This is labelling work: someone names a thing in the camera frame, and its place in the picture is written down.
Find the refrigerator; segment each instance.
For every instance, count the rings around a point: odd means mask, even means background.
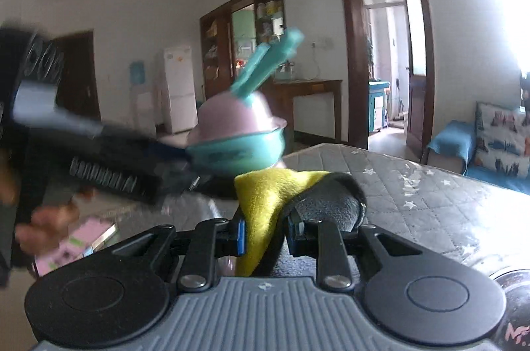
[[[174,134],[197,125],[191,47],[167,48],[159,55],[160,103],[164,126]]]

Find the gray ribbed panel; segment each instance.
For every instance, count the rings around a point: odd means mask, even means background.
[[[350,296],[322,291],[310,278],[223,277],[215,289],[179,298],[141,338],[107,351],[415,349],[377,330]],[[489,342],[459,349],[496,350]],[[35,351],[65,349],[42,343]]]

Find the wooden desk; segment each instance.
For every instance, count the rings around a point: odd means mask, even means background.
[[[261,92],[267,98],[272,113],[287,121],[285,131],[286,149],[285,153],[291,153],[294,143],[294,111],[293,98],[306,95],[333,94],[333,105],[335,107],[335,140],[341,143],[342,131],[342,103],[341,103],[341,80],[268,80],[261,87]]]

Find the patterned pillow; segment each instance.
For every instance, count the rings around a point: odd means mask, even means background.
[[[477,103],[475,165],[525,179],[530,166],[530,124],[525,118],[524,110]]]

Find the pink lid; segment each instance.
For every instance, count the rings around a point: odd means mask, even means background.
[[[265,97],[259,91],[253,92],[246,101],[230,91],[214,95],[199,108],[197,119],[197,126],[187,136],[189,145],[271,132],[287,125],[284,119],[272,116]]]

